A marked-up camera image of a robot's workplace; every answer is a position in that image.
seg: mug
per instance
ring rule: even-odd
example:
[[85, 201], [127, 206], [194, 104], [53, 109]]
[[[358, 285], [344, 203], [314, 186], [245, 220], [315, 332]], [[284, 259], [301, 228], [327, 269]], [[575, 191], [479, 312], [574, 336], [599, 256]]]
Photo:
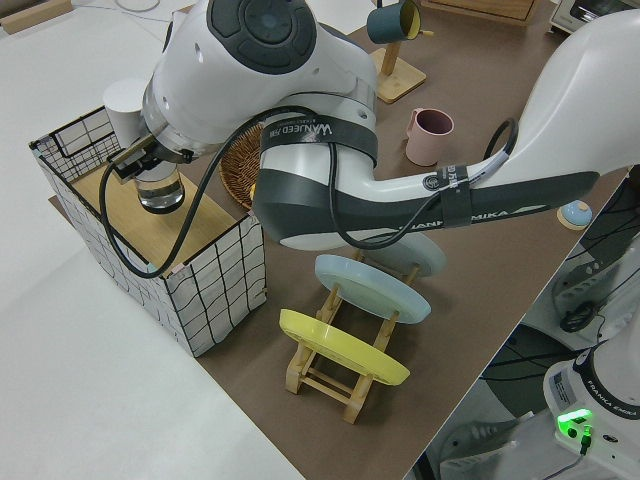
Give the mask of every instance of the mug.
[[413, 0], [376, 8], [367, 17], [367, 33], [378, 44], [413, 40], [420, 33], [420, 10]]
[[416, 165], [429, 167], [438, 163], [453, 132], [453, 120], [434, 108], [416, 108], [407, 126], [406, 154]]

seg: small round button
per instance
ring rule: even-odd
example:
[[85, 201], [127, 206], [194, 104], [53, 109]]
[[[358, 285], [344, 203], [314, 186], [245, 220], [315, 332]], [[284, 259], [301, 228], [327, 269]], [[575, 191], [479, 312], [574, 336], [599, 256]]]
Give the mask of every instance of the small round button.
[[285, 2], [277, 0], [253, 0], [245, 10], [244, 21], [251, 35], [272, 45], [285, 41], [293, 25]]

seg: brown table surface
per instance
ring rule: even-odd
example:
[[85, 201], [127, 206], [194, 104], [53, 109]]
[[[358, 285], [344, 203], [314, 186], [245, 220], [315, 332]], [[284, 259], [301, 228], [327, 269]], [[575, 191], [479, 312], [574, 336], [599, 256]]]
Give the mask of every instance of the brown table surface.
[[[495, 128], [520, 115], [544, 63], [562, 41], [546, 33], [552, 8], [542, 2], [528, 28], [423, 9], [423, 27], [436, 36], [403, 44], [400, 57], [428, 78], [395, 104], [378, 103], [377, 178], [426, 171], [403, 156], [404, 129], [415, 107], [440, 108], [455, 121], [440, 166], [479, 161]], [[378, 48], [364, 30], [352, 38], [367, 51]], [[595, 211], [622, 175], [615, 172], [598, 182], [586, 198]], [[221, 188], [216, 183], [214, 198], [240, 213], [228, 196], [216, 193]], [[284, 389], [296, 344], [280, 331], [279, 311], [313, 316], [322, 305], [327, 292], [313, 273], [316, 253], [266, 239], [267, 303], [199, 358], [306, 478], [401, 479], [579, 240], [578, 233], [560, 225], [555, 211], [433, 231], [429, 237], [448, 258], [443, 272], [414, 285], [433, 312], [421, 324], [399, 325], [387, 350], [411, 375], [398, 387], [374, 384], [355, 425], [342, 420], [342, 404], [314, 389], [303, 385], [299, 395]], [[347, 306], [336, 324], [372, 340], [379, 323], [363, 317]]]

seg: light blue plate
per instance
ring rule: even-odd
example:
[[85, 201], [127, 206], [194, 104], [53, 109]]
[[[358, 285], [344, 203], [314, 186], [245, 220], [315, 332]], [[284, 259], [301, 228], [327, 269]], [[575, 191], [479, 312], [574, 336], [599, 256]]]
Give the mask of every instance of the light blue plate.
[[431, 306], [418, 292], [370, 265], [337, 255], [316, 258], [316, 277], [329, 290], [338, 284], [340, 298], [381, 318], [399, 312], [399, 323], [419, 323]]
[[420, 232], [408, 233], [390, 247], [365, 250], [364, 256], [402, 275], [408, 275], [417, 265], [419, 277], [435, 275], [447, 264], [447, 257], [440, 247]]

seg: cable connector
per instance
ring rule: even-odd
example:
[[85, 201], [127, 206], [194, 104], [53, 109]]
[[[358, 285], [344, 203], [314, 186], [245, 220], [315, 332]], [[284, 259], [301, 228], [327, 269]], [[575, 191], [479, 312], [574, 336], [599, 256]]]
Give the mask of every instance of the cable connector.
[[584, 433], [582, 434], [582, 439], [580, 440], [580, 455], [586, 455], [587, 450], [591, 447], [591, 426], [585, 425]]

